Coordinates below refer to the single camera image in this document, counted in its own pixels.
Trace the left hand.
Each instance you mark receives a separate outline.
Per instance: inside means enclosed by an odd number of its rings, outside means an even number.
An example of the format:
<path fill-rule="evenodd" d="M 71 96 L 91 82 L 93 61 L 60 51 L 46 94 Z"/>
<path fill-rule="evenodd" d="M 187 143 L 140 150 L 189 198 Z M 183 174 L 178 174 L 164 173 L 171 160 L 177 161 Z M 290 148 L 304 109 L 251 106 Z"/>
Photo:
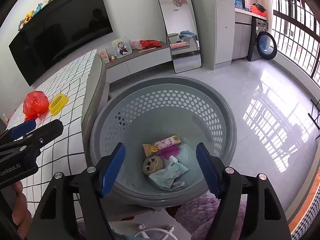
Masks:
<path fill-rule="evenodd" d="M 15 205 L 12 211 L 12 220 L 15 223 L 17 232 L 22 239 L 28 236 L 32 223 L 31 213 L 28 210 L 27 199 L 23 194 L 23 185 L 20 181 L 12 185 L 16 192 Z"/>

